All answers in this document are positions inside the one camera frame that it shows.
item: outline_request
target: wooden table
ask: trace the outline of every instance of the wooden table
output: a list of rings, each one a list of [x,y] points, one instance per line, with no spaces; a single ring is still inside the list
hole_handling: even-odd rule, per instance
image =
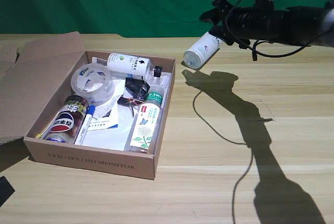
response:
[[[0,35],[0,44],[42,37]],[[334,49],[253,62],[249,51],[224,46],[194,74],[181,65],[194,38],[82,40],[86,49],[176,58],[157,177],[36,163],[21,142],[7,144],[0,175],[16,191],[0,208],[1,224],[233,223],[232,208],[235,223],[334,223]],[[193,109],[200,90],[203,119]]]

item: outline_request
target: bottle label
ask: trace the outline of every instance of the bottle label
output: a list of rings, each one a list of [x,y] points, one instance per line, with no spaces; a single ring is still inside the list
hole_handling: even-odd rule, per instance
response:
[[[160,108],[151,103],[140,106],[130,146],[148,149],[157,125]]]
[[[128,78],[143,79],[148,67],[150,59],[141,58],[120,53],[111,53],[108,58],[107,67],[109,70],[126,74]]]
[[[206,32],[198,41],[196,41],[187,51],[196,53],[201,59],[202,64],[218,50],[223,41]]]
[[[147,95],[146,100],[155,100],[161,105],[162,95],[159,94],[158,92],[149,92],[148,95]]]

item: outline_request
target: clear plastic bottle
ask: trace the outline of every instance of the clear plastic bottle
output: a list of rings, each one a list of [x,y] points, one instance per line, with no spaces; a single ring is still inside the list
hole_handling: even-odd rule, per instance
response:
[[[159,79],[151,82],[147,98],[140,105],[134,118],[125,151],[153,153],[158,137],[158,124],[162,115],[164,89],[159,86]]]
[[[193,69],[200,68],[218,49],[223,41],[206,32],[185,53],[185,64]]]

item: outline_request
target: white bottle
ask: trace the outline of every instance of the white bottle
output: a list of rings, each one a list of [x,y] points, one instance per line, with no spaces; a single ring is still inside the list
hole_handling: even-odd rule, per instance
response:
[[[161,86],[150,85],[147,98],[135,116],[124,151],[148,153],[154,149],[158,137],[158,123],[162,115],[163,96],[164,89]]]
[[[206,32],[191,48],[185,51],[183,60],[193,69],[200,68],[218,49],[223,41]]]
[[[142,58],[121,53],[111,53],[107,63],[108,70],[113,75],[147,81],[155,72],[162,71],[159,66],[153,66],[149,58]]]

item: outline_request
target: paper card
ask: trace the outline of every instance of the paper card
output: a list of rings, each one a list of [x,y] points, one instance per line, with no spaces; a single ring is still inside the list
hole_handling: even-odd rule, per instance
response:
[[[125,78],[112,77],[112,79],[115,88],[114,94],[105,104],[96,107],[88,131],[113,128],[118,125],[117,101],[124,93]]]

